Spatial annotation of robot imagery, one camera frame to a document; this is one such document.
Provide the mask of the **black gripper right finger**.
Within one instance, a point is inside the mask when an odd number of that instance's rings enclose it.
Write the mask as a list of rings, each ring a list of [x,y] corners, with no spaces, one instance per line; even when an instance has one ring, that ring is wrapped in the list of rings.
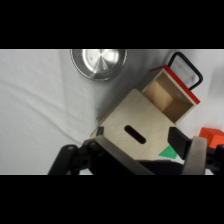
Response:
[[[206,138],[190,139],[176,127],[169,128],[167,141],[184,160],[183,175],[203,175],[206,169],[214,175],[224,175],[224,144],[211,148]]]

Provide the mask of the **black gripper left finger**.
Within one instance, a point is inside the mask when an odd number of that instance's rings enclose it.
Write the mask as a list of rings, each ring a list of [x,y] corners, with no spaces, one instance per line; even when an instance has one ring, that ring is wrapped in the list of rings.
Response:
[[[86,169],[93,175],[153,175],[102,135],[84,141],[81,147],[63,146],[48,174],[79,175]]]

